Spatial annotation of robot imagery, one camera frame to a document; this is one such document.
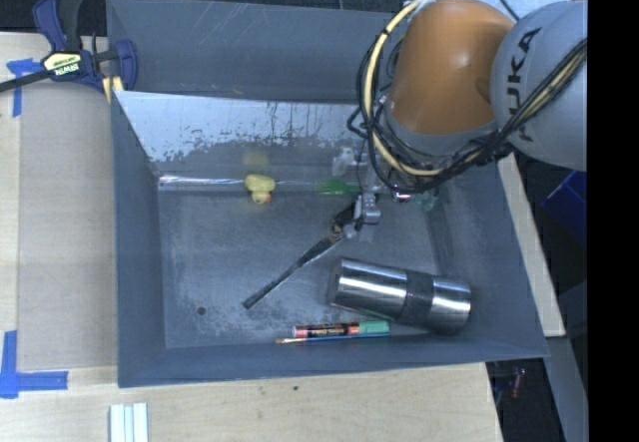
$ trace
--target wooden table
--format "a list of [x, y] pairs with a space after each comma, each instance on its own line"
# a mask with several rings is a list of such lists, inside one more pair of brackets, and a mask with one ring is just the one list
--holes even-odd
[[[8, 60], [39, 59], [39, 35], [0, 33]], [[64, 84], [52, 89], [66, 89]], [[17, 326], [20, 118], [0, 95], [0, 330]], [[512, 158], [500, 172], [547, 336], [565, 333], [530, 208]], [[116, 367], [71, 369], [69, 389], [0, 400], [0, 440], [108, 440], [109, 406], [146, 402], [151, 440], [501, 441], [484, 364], [339, 376], [121, 390]]]

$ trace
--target gray plastic tray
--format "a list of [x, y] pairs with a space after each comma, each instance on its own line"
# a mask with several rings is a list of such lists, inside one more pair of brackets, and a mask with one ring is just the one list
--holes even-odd
[[[352, 202], [315, 186], [330, 178], [340, 147], [360, 145], [345, 129], [354, 78], [389, 15], [176, 0], [108, 6], [110, 39], [132, 39], [141, 59], [140, 91], [112, 103], [120, 386], [547, 354], [495, 164], [445, 184], [430, 211], [382, 197], [372, 241], [344, 241], [252, 309], [241, 305]], [[272, 203], [251, 202], [249, 173], [279, 182]], [[362, 319], [326, 303], [340, 256], [466, 280], [468, 324], [453, 337], [393, 324], [390, 338], [275, 344], [294, 324]]]

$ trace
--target clamp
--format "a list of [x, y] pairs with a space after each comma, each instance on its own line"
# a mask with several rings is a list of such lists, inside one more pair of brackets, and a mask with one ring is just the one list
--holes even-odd
[[40, 61], [39, 72], [0, 84], [0, 92], [16, 89], [44, 79], [54, 82], [75, 82], [105, 93], [110, 79], [100, 71], [100, 63], [119, 60], [120, 83], [125, 90], [133, 89], [138, 77], [135, 46], [131, 40], [116, 42], [115, 49], [93, 53], [83, 49], [78, 35], [78, 13], [84, 0], [39, 0], [33, 7], [33, 19], [51, 52]]

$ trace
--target bin floor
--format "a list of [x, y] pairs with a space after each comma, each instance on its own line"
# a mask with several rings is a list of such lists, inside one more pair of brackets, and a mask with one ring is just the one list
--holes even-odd
[[437, 273], [427, 214], [382, 199], [371, 241], [344, 240], [251, 309], [242, 301], [328, 235], [350, 197], [275, 192], [257, 205], [246, 192], [160, 193], [167, 347], [273, 342], [295, 324], [364, 319], [326, 303], [340, 256]]

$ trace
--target stainless steel canister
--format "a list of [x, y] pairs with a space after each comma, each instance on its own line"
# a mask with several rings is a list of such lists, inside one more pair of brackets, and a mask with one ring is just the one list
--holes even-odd
[[328, 285], [333, 305], [448, 335], [468, 321], [470, 299], [461, 280], [347, 257], [338, 260]]

